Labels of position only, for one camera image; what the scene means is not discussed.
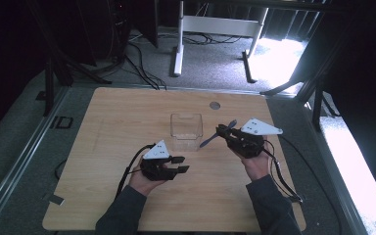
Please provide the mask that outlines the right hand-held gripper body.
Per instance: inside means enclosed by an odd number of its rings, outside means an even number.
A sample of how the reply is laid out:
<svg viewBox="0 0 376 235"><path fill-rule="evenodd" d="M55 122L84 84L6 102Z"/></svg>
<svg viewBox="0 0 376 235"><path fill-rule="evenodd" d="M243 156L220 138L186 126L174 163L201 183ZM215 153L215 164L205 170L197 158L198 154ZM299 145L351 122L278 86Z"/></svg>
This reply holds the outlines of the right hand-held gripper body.
<svg viewBox="0 0 376 235"><path fill-rule="evenodd" d="M234 153L244 158L253 158L263 151L264 136L280 135L281 128L275 127L255 117L249 119L240 128L240 132L231 133L234 138L232 142L227 142L227 147Z"/></svg>

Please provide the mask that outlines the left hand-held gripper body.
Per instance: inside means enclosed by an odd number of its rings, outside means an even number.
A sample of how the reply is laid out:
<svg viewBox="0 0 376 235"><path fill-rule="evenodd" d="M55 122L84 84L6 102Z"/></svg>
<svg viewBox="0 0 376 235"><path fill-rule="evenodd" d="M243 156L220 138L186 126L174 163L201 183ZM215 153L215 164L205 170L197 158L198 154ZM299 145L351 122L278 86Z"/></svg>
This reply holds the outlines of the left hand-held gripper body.
<svg viewBox="0 0 376 235"><path fill-rule="evenodd" d="M151 181L173 180L178 170L165 166L172 160L173 156L169 154L165 141L161 140L143 155L140 164L142 174Z"/></svg>

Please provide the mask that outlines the blue plastic utensil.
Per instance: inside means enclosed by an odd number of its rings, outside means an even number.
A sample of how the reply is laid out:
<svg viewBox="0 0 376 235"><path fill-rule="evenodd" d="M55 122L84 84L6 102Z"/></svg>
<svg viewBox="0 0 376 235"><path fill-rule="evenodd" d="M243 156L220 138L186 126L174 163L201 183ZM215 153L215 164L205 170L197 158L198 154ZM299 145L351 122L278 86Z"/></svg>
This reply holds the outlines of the blue plastic utensil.
<svg viewBox="0 0 376 235"><path fill-rule="evenodd" d="M237 124L237 119L233 119L231 120L227 126L229 127L234 127L235 125ZM216 134L216 131L215 131L215 134L213 136L211 136L210 138L206 139L205 141L203 141L201 144L200 144L200 148L204 148L205 146L207 146L213 139L215 139L216 137L218 137L218 135Z"/></svg>

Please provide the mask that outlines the clear plastic container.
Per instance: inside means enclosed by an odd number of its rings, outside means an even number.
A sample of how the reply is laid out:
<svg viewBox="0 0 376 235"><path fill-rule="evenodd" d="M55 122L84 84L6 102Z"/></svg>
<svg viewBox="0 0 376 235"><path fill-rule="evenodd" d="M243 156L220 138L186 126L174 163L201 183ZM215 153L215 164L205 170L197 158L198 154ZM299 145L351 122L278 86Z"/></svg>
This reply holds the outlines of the clear plastic container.
<svg viewBox="0 0 376 235"><path fill-rule="evenodd" d="M203 137L201 114L170 115L171 148L176 152L196 152Z"/></svg>

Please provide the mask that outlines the person's left hand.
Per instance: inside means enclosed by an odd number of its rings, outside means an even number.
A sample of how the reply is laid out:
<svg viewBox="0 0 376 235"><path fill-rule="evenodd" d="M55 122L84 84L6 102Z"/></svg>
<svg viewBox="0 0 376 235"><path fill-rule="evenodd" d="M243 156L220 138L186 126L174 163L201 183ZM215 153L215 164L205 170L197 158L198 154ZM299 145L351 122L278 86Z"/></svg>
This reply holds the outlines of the person's left hand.
<svg viewBox="0 0 376 235"><path fill-rule="evenodd" d="M140 163L132 170L128 185L140 194L147 197L155 188L164 184L162 181L152 181L145 177L141 171Z"/></svg>

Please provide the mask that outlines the person's right hand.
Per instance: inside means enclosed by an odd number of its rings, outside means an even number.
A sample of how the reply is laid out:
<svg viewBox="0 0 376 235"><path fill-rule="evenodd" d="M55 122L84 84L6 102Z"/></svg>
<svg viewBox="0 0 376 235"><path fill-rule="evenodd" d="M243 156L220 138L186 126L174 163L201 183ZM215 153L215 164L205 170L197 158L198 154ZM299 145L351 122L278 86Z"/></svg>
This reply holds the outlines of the person's right hand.
<svg viewBox="0 0 376 235"><path fill-rule="evenodd" d="M262 179L270 174L271 156L265 151L267 144L264 144L263 151L256 157L244 158L238 155L245 171L252 181Z"/></svg>

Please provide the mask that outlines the black desk foot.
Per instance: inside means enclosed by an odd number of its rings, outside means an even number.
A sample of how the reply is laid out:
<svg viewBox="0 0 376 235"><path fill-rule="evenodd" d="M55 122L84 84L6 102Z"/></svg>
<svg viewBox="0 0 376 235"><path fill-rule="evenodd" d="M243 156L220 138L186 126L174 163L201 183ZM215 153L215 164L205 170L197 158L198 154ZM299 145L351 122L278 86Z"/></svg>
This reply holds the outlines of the black desk foot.
<svg viewBox="0 0 376 235"><path fill-rule="evenodd" d="M252 76L252 70L250 67L251 63L249 62L248 52L248 50L242 52L242 61L244 63L246 79L249 83L256 83L257 81L253 79Z"/></svg>

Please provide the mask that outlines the black metal stand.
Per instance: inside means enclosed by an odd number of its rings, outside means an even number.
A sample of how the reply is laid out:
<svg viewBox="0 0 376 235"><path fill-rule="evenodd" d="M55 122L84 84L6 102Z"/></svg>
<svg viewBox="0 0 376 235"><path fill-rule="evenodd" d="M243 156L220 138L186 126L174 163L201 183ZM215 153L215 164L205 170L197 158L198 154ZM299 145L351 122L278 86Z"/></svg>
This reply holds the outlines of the black metal stand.
<svg viewBox="0 0 376 235"><path fill-rule="evenodd" d="M340 31L336 29L335 21L327 16L323 17L315 28L290 79L282 85L261 92L261 95L274 96L302 82L303 87L295 99L300 103L305 103L311 96L314 96L311 123L317 131L320 130L322 79L326 75L327 65L334 52L336 40L339 38L338 32Z"/></svg>
<svg viewBox="0 0 376 235"><path fill-rule="evenodd" d="M79 72L87 75L90 79L98 83L111 84L110 81L91 72L60 49L37 0L25 0L25 3L33 15L49 51L45 68L45 111L43 114L45 117L48 117L55 109L54 77L58 78L62 86L70 87L73 84L69 66L72 66L74 69L77 69Z"/></svg>

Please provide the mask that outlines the grey tape strip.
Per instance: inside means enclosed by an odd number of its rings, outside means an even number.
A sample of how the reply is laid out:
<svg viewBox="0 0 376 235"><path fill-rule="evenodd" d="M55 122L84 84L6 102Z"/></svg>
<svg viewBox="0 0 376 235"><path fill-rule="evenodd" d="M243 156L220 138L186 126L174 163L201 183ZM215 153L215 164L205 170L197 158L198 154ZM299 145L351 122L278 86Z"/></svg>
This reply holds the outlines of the grey tape strip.
<svg viewBox="0 0 376 235"><path fill-rule="evenodd" d="M61 206L64 203L64 201L65 201L64 198L59 197L59 196L54 195L54 194L50 194L50 193L44 194L43 197L42 197L42 199L44 201L48 201L48 202L56 204L58 206Z"/></svg>

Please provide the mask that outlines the white desk frame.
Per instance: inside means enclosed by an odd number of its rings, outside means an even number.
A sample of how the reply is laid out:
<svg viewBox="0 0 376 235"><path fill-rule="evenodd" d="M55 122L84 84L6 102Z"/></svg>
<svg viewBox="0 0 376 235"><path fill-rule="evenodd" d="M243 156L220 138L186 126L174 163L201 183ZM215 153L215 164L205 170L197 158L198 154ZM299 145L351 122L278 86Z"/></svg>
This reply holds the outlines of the white desk frame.
<svg viewBox="0 0 376 235"><path fill-rule="evenodd" d="M176 76L182 75L184 55L183 35L185 32L251 37L253 41L248 50L249 62L251 62L258 47L267 13L268 8L263 7L256 21L187 16L184 14L184 0L181 0L179 2L178 44L176 47L173 74Z"/></svg>

